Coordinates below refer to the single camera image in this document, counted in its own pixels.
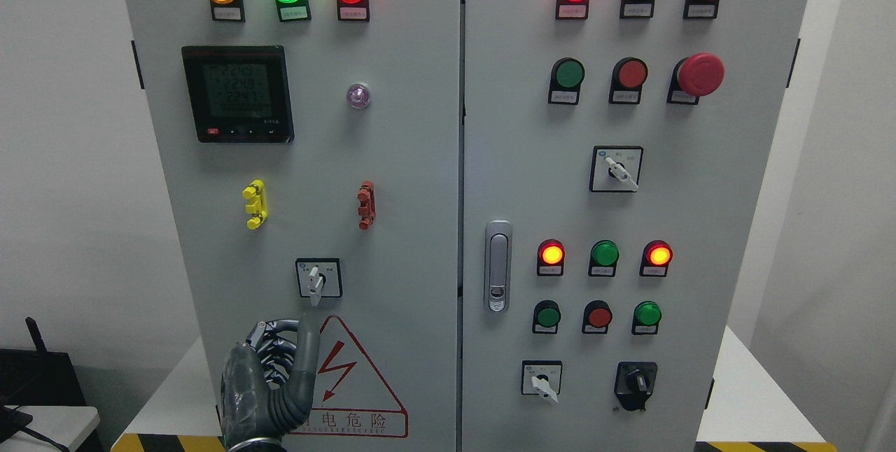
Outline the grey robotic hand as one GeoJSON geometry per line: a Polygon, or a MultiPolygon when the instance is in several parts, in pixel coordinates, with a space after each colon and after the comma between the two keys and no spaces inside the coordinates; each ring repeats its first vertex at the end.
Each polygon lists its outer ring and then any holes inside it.
{"type": "Polygon", "coordinates": [[[319,327],[306,318],[260,321],[227,354],[220,383],[224,445],[283,436],[312,410],[319,327]]]}

